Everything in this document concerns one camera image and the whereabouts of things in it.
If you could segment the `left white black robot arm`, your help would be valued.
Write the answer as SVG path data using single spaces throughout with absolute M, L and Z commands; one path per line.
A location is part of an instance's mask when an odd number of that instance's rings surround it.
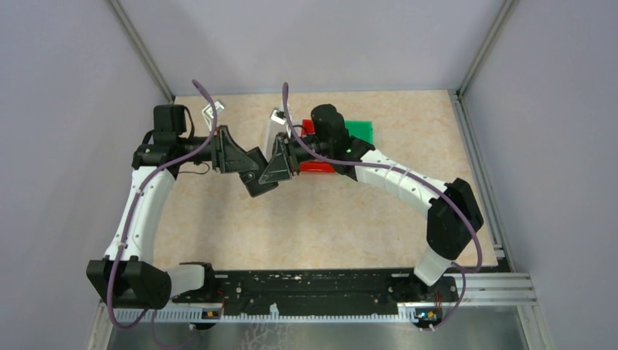
M 244 150 L 227 126 L 209 137 L 187 131 L 183 105 L 156 106 L 154 127 L 134 152 L 128 201 L 114 238 L 103 258 L 91 260 L 86 275 L 110 309 L 161 309 L 185 292 L 213 300 L 219 283 L 204 262 L 183 263 L 164 271 L 153 264 L 155 238 L 165 202 L 185 163 L 209 163 L 222 174 L 238 174 L 251 195 L 257 195 L 259 172 L 266 165 L 261 149 Z

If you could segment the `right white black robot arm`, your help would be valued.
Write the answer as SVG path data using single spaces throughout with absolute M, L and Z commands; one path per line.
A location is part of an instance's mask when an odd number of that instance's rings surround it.
M 484 219 L 471 185 L 460 178 L 451 182 L 432 179 L 404 167 L 372 143 L 352 135 L 331 104 L 315 107 L 310 118 L 312 132 L 295 137 L 294 123 L 284 109 L 271 112 L 270 124 L 281 130 L 273 134 L 272 154 L 259 183 L 290 180 L 301 172 L 303 163 L 321 161 L 340 175 L 411 205 L 426 218 L 428 247 L 414 268 L 410 290 L 415 298 L 430 300 L 439 290 L 438 280 L 467 245 L 479 245 L 476 234 Z

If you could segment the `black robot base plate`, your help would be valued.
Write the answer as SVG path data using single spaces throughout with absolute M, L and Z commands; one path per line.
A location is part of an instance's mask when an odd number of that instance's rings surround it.
M 175 303 L 223 303 L 225 316 L 393 315 L 400 303 L 444 306 L 459 298 L 452 276 L 427 286 L 411 268 L 208 271 L 204 287 Z

